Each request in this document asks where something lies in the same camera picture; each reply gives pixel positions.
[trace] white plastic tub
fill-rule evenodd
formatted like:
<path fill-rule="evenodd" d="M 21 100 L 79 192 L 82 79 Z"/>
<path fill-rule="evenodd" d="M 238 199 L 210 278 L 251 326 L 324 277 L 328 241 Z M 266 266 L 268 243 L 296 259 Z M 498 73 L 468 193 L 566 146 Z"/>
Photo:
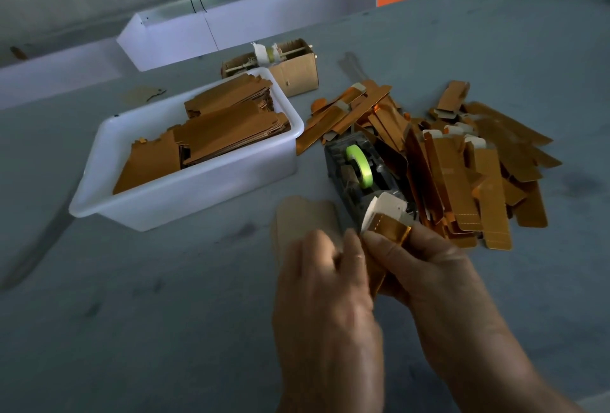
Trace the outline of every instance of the white plastic tub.
<path fill-rule="evenodd" d="M 156 139 L 172 125 L 186 122 L 184 102 L 225 81 L 108 118 L 93 141 L 70 214 L 101 214 L 146 231 L 294 174 L 295 140 L 303 132 L 303 121 L 268 69 L 256 68 L 248 73 L 273 82 L 275 111 L 286 114 L 289 131 L 112 195 L 132 142 L 140 137 Z"/>

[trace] tape roll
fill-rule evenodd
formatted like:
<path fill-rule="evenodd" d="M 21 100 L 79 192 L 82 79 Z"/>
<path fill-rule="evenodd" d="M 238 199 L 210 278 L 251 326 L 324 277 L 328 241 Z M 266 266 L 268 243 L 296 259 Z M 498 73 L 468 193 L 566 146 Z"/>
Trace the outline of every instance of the tape roll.
<path fill-rule="evenodd" d="M 372 187 L 373 172 L 371 171 L 367 157 L 364 156 L 360 147 L 358 147 L 358 145 L 350 145 L 345 150 L 345 155 L 347 156 L 347 161 L 354 161 L 360 170 L 361 176 L 358 178 L 360 187 L 363 189 Z"/>

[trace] cardboard box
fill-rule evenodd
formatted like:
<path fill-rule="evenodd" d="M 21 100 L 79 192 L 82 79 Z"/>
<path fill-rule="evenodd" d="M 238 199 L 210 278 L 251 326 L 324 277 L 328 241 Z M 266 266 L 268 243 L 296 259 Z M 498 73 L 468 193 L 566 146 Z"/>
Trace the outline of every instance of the cardboard box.
<path fill-rule="evenodd" d="M 302 49 L 293 54 L 288 54 L 287 59 L 283 62 L 268 67 L 271 74 L 278 82 L 279 87 L 286 94 L 286 97 L 293 97 L 294 95 L 298 95 L 300 93 L 316 90 L 319 87 L 318 68 L 315 62 L 316 54 L 311 47 L 309 47 L 304 40 L 296 39 L 289 42 L 279 43 L 278 49 L 282 53 Z M 258 66 L 264 66 L 258 65 L 258 63 L 255 61 L 252 62 L 252 59 L 255 60 L 254 52 L 250 52 L 233 58 L 233 60 L 224 62 L 220 69 L 220 75 L 223 78 L 229 78 L 235 74 L 241 73 L 242 71 L 250 70 Z M 247 67 L 232 70 L 248 63 L 250 64 Z"/>

